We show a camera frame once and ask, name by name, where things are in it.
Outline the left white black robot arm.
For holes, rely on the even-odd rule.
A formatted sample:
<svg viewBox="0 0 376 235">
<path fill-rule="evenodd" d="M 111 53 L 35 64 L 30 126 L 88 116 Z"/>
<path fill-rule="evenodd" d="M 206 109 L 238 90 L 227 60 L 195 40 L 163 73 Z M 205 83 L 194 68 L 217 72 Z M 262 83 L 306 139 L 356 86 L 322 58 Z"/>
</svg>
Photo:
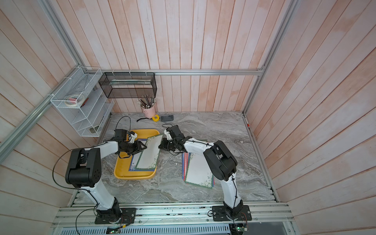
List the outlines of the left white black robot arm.
<svg viewBox="0 0 376 235">
<path fill-rule="evenodd" d="M 118 200 L 112 196 L 102 182 L 101 160 L 109 155 L 122 152 L 132 156 L 147 149 L 137 140 L 138 135 L 124 129 L 116 129 L 114 136 L 102 144 L 69 150 L 65 181 L 73 190 L 81 190 L 95 204 L 96 224 L 119 223 L 125 215 Z"/>
</svg>

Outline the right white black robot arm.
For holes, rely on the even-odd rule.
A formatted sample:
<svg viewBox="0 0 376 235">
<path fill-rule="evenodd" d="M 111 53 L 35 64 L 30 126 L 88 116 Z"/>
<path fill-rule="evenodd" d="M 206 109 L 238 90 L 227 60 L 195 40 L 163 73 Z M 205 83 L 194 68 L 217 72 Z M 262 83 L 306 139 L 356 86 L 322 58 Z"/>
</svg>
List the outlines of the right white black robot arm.
<svg viewBox="0 0 376 235">
<path fill-rule="evenodd" d="M 215 143 L 199 141 L 191 136 L 184 136 L 178 125 L 164 130 L 165 137 L 159 148 L 166 151 L 197 154 L 205 158 L 206 163 L 216 179 L 221 183 L 224 194 L 222 214 L 235 220 L 243 208 L 243 201 L 236 183 L 238 162 L 222 141 Z"/>
</svg>

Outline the yellow plastic storage tray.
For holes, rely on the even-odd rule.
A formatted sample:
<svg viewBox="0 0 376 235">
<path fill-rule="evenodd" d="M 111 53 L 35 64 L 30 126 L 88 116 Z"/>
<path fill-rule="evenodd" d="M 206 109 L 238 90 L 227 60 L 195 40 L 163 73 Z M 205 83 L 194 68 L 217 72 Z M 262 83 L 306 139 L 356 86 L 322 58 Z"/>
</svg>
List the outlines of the yellow plastic storage tray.
<svg viewBox="0 0 376 235">
<path fill-rule="evenodd" d="M 135 129 L 132 130 L 137 133 L 137 140 L 146 142 L 147 138 L 159 135 L 160 132 L 156 129 Z M 148 180 L 152 179 L 156 173 L 154 171 L 129 171 L 132 156 L 125 159 L 117 158 L 117 162 L 114 169 L 114 176 L 120 180 Z"/>
</svg>

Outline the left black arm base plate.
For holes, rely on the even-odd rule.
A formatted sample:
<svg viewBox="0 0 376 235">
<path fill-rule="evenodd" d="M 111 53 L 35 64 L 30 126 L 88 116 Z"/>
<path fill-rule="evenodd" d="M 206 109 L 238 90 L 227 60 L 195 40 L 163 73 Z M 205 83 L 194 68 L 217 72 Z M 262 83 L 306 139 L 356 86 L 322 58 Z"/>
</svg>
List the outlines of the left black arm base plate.
<svg viewBox="0 0 376 235">
<path fill-rule="evenodd" d="M 97 210 L 95 224 L 132 224 L 135 221 L 136 208 Z"/>
</svg>

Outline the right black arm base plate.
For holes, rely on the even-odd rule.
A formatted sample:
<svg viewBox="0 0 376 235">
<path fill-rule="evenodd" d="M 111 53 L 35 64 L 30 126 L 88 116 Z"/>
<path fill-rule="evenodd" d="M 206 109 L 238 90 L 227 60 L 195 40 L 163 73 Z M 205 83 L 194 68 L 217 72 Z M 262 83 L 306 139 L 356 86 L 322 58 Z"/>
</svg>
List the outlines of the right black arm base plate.
<svg viewBox="0 0 376 235">
<path fill-rule="evenodd" d="M 251 221 L 252 216 L 247 205 L 239 204 L 234 209 L 231 209 L 228 206 L 213 206 L 212 210 L 212 217 L 214 221 Z"/>
</svg>

